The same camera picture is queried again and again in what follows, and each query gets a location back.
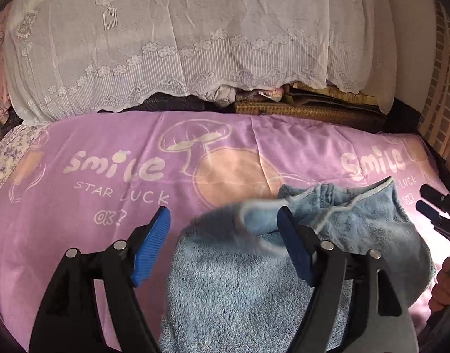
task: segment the fuzzy blue fabric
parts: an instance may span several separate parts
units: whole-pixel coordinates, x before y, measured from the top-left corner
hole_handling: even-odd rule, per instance
[[[357,189],[283,186],[279,198],[218,208],[183,231],[168,279],[162,352],[287,350],[313,289],[298,279],[277,230],[282,206],[343,251],[381,251],[408,306],[430,282],[429,248],[391,178]],[[348,280],[328,350],[342,341],[351,291]]]

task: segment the white sheer fabric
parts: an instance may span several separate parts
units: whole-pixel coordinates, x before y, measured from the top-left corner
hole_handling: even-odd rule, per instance
[[[27,124],[121,111],[158,91],[222,104],[234,97],[222,85],[329,80],[358,92],[373,21],[372,0],[14,0],[8,89]]]

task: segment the blue gripper pad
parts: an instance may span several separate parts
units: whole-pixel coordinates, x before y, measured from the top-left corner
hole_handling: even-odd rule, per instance
[[[293,216],[286,207],[277,212],[277,228],[287,248],[288,254],[301,280],[305,280],[310,286],[313,285],[312,259],[305,249],[300,236],[295,230]]]
[[[171,213],[167,208],[164,208],[135,255],[134,271],[131,276],[135,287],[138,287],[150,277],[151,270],[166,240],[170,226]]]

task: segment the pink blanket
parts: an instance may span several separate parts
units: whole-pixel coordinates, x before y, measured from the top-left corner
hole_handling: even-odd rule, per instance
[[[137,290],[158,336],[172,252],[193,217],[232,201],[274,197],[282,184],[364,186],[389,175],[441,264],[449,243],[415,203],[423,183],[445,188],[414,135],[373,135],[285,116],[191,112],[92,114],[57,122],[0,190],[0,313],[27,348],[64,251],[105,249],[166,205],[173,219],[168,241],[153,276]],[[429,294],[410,309],[417,328],[429,316]],[[98,307],[106,339],[118,348],[101,293]]]

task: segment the human hand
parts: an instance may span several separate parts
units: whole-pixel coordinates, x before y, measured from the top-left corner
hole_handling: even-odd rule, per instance
[[[437,284],[432,289],[432,297],[429,300],[431,312],[441,311],[444,306],[450,304],[450,258],[446,258],[442,264],[442,270],[437,274]]]

